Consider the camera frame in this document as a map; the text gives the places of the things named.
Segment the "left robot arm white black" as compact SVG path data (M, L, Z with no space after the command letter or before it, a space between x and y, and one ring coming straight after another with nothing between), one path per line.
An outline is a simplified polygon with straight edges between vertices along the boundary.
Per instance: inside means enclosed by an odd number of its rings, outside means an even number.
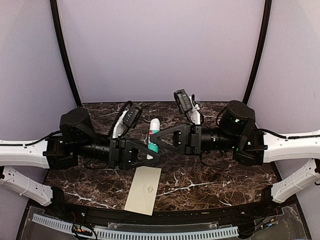
M18 172L15 166L66 170L79 164L79 157L101 160L111 169L129 170L158 163L160 156L135 139L111 138L95 132L90 115L76 108L60 118L59 130L31 142L0 142L0 184L40 205L50 206L60 218L71 213L64 192Z

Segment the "cream paper envelope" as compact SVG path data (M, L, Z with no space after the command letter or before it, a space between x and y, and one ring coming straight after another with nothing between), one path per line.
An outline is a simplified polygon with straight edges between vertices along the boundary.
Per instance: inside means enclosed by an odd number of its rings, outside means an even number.
M162 169L137 167L133 176L124 210L152 216Z

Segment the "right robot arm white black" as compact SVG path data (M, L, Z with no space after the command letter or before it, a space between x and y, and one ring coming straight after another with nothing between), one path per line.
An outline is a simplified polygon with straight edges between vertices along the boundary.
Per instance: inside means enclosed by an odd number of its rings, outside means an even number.
M245 166L281 160L308 161L284 180L268 185L255 213L266 217L291 196L320 179L320 132L281 135L255 126L255 111L238 100L230 101L216 118L216 127L181 124L150 136L150 141L173 152L202 156L211 151L232 151L232 159Z

